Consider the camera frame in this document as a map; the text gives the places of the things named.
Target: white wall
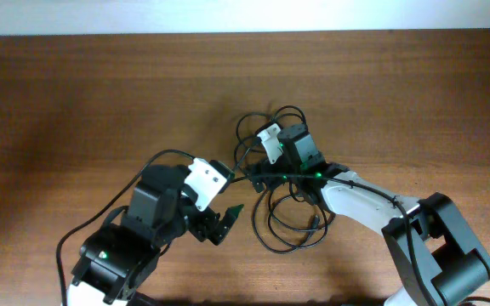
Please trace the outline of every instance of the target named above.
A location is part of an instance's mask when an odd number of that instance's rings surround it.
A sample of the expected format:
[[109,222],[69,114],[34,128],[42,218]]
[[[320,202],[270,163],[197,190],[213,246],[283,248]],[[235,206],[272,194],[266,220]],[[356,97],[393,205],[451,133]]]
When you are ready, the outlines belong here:
[[490,0],[0,0],[0,35],[490,27]]

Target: white bracket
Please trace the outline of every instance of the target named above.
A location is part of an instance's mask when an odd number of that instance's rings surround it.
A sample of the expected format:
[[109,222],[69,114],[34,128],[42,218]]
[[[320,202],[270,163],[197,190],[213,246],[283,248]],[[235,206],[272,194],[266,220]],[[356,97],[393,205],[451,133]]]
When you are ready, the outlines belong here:
[[402,287],[395,294],[387,298],[383,306],[417,306],[417,304],[407,294],[406,288]]
[[188,168],[191,173],[186,177],[185,184],[197,193],[196,208],[203,212],[225,186],[227,179],[202,158],[194,158]]
[[281,128],[278,124],[273,123],[267,129],[264,129],[257,134],[257,136],[262,139],[262,145],[264,146],[265,152],[268,155],[268,160],[271,164],[276,163],[277,158],[282,155],[279,139],[277,139],[279,132],[281,132]]
[[[105,294],[84,281],[78,286],[69,285],[67,289],[68,306],[109,306],[103,303]],[[128,301],[115,300],[111,306],[126,306]]]

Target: black cable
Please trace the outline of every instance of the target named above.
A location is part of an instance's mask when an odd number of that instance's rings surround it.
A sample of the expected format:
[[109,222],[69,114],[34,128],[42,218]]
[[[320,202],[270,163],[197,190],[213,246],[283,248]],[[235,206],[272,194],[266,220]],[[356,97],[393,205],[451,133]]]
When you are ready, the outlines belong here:
[[[274,218],[280,225],[286,227],[287,229],[289,230],[292,230],[292,231],[295,231],[295,232],[299,232],[299,233],[307,233],[307,232],[317,232],[318,230],[323,230],[324,229],[324,224],[323,225],[318,225],[318,227],[314,228],[314,229],[299,229],[299,228],[295,228],[293,226],[290,226],[286,223],[284,223],[283,221],[281,221],[281,219],[279,219],[276,214],[274,213],[275,212],[275,209],[277,206],[279,206],[279,204],[281,204],[281,202],[285,201],[285,200],[288,200],[290,199],[291,196],[290,195],[285,195],[284,197],[280,198],[279,200],[277,200],[276,202],[273,203],[273,205],[271,205],[271,201],[270,199],[268,199],[268,202],[267,205],[268,205],[268,212],[269,214],[271,215],[272,218]],[[330,213],[330,218],[328,219],[328,225],[332,224],[332,222],[335,220],[335,217],[336,217],[336,214],[331,212]]]
[[293,190],[293,183],[288,182],[288,192],[290,193],[290,196],[293,198],[293,200],[297,201],[298,203],[305,202],[304,199],[298,200],[298,198],[296,197],[296,194],[294,193],[294,190]]
[[467,297],[462,302],[459,303],[459,306],[464,306],[467,303],[472,304],[472,302],[484,302],[490,303],[490,297]]
[[255,138],[255,140],[253,141],[253,144],[251,144],[250,147],[248,147],[246,150],[245,150],[245,153],[243,153],[243,156],[242,158],[239,160],[239,161],[236,161],[236,155],[237,155],[237,149],[239,148],[239,145],[234,149],[234,162],[236,162],[236,165],[231,169],[232,172],[235,172],[237,169],[241,169],[240,166],[241,164],[243,163],[243,161],[245,161],[245,157],[247,157],[247,154],[253,150],[253,148],[257,145],[260,144],[260,139],[259,138]]
[[171,246],[171,242],[172,242],[172,241],[170,241],[170,242],[169,242],[169,243],[166,245],[166,247],[164,247],[163,251],[161,251],[161,252],[160,252],[160,257],[162,257],[162,256],[163,256],[163,254],[165,254],[165,253],[167,253],[167,252],[168,252],[169,247]]
[[173,149],[168,149],[168,150],[163,150],[158,153],[156,153],[149,161],[141,168],[141,170],[135,174],[135,176],[132,178],[132,180],[122,189],[120,192],[118,192],[117,195],[115,195],[114,198],[109,202],[109,204],[105,205],[98,213],[96,213],[92,218],[90,218],[88,221],[84,222],[83,224],[78,225],[76,228],[70,230],[67,234],[65,234],[60,242],[58,242],[58,246],[56,247],[56,265],[58,266],[58,276],[60,278],[60,290],[61,290],[61,302],[63,306],[67,306],[67,292],[66,292],[66,278],[64,276],[64,267],[61,262],[61,249],[64,245],[64,242],[66,242],[67,238],[69,238],[71,235],[77,233],[79,230],[82,230],[83,228],[87,227],[93,221],[95,221],[97,218],[101,217],[111,206],[120,198],[134,183],[135,181],[141,177],[141,174],[147,169],[158,157],[167,154],[167,153],[176,153],[181,156],[187,157],[191,160],[193,160],[195,157],[193,155],[190,155],[186,152],[183,152],[181,150],[173,150]]
[[285,105],[283,106],[282,108],[276,110],[275,113],[273,113],[273,115],[271,116],[271,120],[272,121],[276,121],[276,118],[277,118],[277,114],[279,112],[281,112],[282,110],[285,110],[285,109],[293,109],[293,110],[297,110],[299,112],[299,114],[301,115],[301,118],[302,119],[302,122],[305,123],[305,114],[304,112],[298,107],[298,106],[294,106],[294,105]]
[[[270,195],[268,196],[268,203],[271,202],[271,196],[273,196],[273,192],[270,193]],[[322,233],[322,236],[321,238],[319,238],[317,241],[309,244],[309,245],[306,245],[305,243],[307,242],[307,240],[309,238],[311,238],[310,235],[307,236],[307,238],[305,239],[305,241],[303,241],[301,244],[299,245],[294,245],[292,243],[289,243],[288,241],[285,241],[283,240],[283,238],[281,238],[276,232],[275,230],[273,230],[273,228],[271,227],[271,218],[274,216],[273,212],[275,211],[276,207],[281,203],[282,201],[277,201],[276,204],[273,206],[273,207],[270,207],[269,210],[270,210],[270,214],[268,215],[268,229],[270,230],[270,232],[281,242],[283,243],[284,245],[286,245],[287,247],[291,247],[291,249],[293,250],[299,250],[299,249],[306,249],[306,248],[309,248],[309,247],[314,247],[316,245],[318,245],[319,243],[321,243],[324,238],[327,236],[328,234],[328,226],[330,225],[330,223],[328,222],[328,219],[327,219],[327,215],[326,213],[324,212],[324,210],[322,210],[320,207],[319,209],[321,209],[321,214],[322,214],[322,218],[324,219],[324,226],[322,227],[319,227],[319,228],[315,228],[315,229],[309,229],[307,230],[308,232],[315,232],[315,231],[318,231],[318,230],[324,230],[324,232]]]
[[398,210],[400,210],[400,213],[402,214],[402,218],[404,220],[404,226],[405,226],[406,238],[407,238],[407,249],[409,251],[409,257],[411,258],[412,268],[413,268],[413,272],[415,274],[415,278],[417,279],[417,282],[418,282],[419,288],[421,289],[421,292],[423,292],[424,294],[428,292],[426,290],[426,286],[424,285],[423,279],[421,279],[419,266],[417,265],[417,258],[415,257],[415,249],[413,247],[411,225],[409,224],[409,216],[407,215],[406,209],[402,206],[402,204],[400,204],[398,201],[396,201],[393,197],[385,194],[383,191],[376,190],[375,188],[372,188],[370,186],[366,186],[364,184],[355,183],[355,182],[351,182],[351,181],[339,179],[339,178],[325,178],[323,176],[317,177],[316,175],[291,174],[291,173],[255,174],[255,175],[249,175],[249,176],[240,177],[240,178],[234,178],[231,182],[236,183],[236,182],[240,182],[244,179],[281,178],[281,177],[296,178],[296,179],[301,179],[301,178],[302,179],[307,179],[307,178],[308,179],[322,179],[322,180],[333,181],[333,182],[337,182],[337,183],[341,183],[341,184],[347,184],[349,186],[353,186],[353,187],[357,187],[357,188],[361,188],[361,189],[370,191],[370,192],[372,192],[378,196],[385,198],[387,201],[389,201],[390,203],[395,205],[398,208]]
[[126,212],[128,210],[128,205],[126,206],[121,206],[121,207],[117,207],[113,210],[111,210],[108,214],[107,214],[107,217],[105,217],[105,220],[103,220],[103,224],[101,224],[101,227],[106,227],[106,226],[109,226],[109,224],[112,223],[112,221],[118,217],[119,214],[121,214],[122,212]]
[[[248,114],[245,114],[243,117],[241,117],[239,119],[239,121],[237,122],[237,125],[236,125],[236,136],[237,136],[237,141],[239,142],[239,144],[243,143],[244,140],[241,138],[241,136],[239,135],[239,126],[242,124],[242,121],[245,120],[245,118],[247,117],[250,117],[250,116],[262,116],[268,120],[270,120],[270,115],[268,114],[265,114],[265,113],[262,113],[262,112],[257,112],[257,111],[254,111],[254,112],[250,112]],[[256,152],[256,153],[265,153],[265,151],[263,150],[256,150],[256,149],[252,149],[252,152]]]
[[259,205],[260,203],[262,202],[262,200],[265,198],[265,195],[270,192],[268,190],[265,190],[262,195],[259,197],[259,199],[256,201],[256,203],[254,203],[254,207],[253,207],[253,215],[251,216],[251,223],[253,225],[253,232],[254,232],[254,235],[256,236],[256,238],[260,241],[260,244],[262,244],[263,247],[266,248],[266,250],[270,251],[270,252],[274,252],[275,254],[289,254],[291,252],[294,252],[296,250],[298,250],[298,248],[290,248],[289,250],[277,250],[277,249],[274,249],[270,246],[268,246],[264,240],[262,239],[262,237],[260,236],[259,234],[259,231],[258,229],[256,228],[256,212],[258,211],[258,208],[259,208]]
[[279,122],[279,120],[281,120],[281,118],[284,118],[286,116],[295,116],[295,117],[298,117],[302,122],[304,121],[304,118],[298,114],[294,114],[294,113],[287,113],[287,114],[282,114],[276,118],[273,119],[274,122]]

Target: wood grain surface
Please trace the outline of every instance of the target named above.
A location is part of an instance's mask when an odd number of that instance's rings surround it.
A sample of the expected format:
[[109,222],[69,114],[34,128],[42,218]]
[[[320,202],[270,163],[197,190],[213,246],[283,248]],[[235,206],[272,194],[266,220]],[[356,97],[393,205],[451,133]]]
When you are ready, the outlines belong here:
[[[59,238],[151,155],[230,164],[239,116],[282,105],[305,111],[329,161],[402,194],[452,197],[490,252],[490,31],[0,37],[0,305],[59,304]],[[232,185],[213,203],[246,204],[227,240],[179,238],[140,291],[343,302],[402,285],[384,240],[345,217],[317,247],[267,252],[250,224],[256,199]],[[311,208],[284,205],[285,220],[307,223]],[[65,244],[68,281],[99,225]],[[490,297],[490,282],[476,294]]]

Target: robotic arm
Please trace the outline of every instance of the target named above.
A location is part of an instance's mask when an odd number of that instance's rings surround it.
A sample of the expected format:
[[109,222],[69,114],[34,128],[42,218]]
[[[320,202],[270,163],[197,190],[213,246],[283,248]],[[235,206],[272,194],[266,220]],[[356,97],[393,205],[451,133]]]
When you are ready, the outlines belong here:
[[[263,175],[297,173],[286,177],[305,201],[355,219],[385,238],[404,285],[385,306],[456,305],[490,280],[490,256],[447,196],[398,195],[348,167],[326,163],[305,123],[283,129],[269,123],[257,135],[268,155],[250,168],[258,192],[286,180]],[[442,236],[446,243],[430,253],[424,242]]]
[[[69,306],[124,306],[155,270],[173,239],[187,231],[218,246],[243,205],[225,216],[208,207],[233,172],[218,161],[195,158],[189,166],[149,166],[135,185],[129,207],[110,212],[81,247],[67,292]],[[120,225],[112,221],[122,214]]]
[[[247,170],[257,192],[292,183],[309,204],[353,218],[385,238],[403,283],[385,306],[453,306],[490,280],[487,251],[447,196],[398,195],[346,166],[327,163],[305,120],[285,128],[271,121],[255,135],[255,144],[267,154]],[[129,207],[110,212],[83,243],[67,304],[129,306],[173,239],[187,231],[218,246],[243,205],[228,208],[222,219],[208,205],[233,178],[219,161],[195,158],[189,167],[149,166]],[[116,225],[112,221],[119,214]],[[430,252],[424,242],[441,237],[446,243]]]

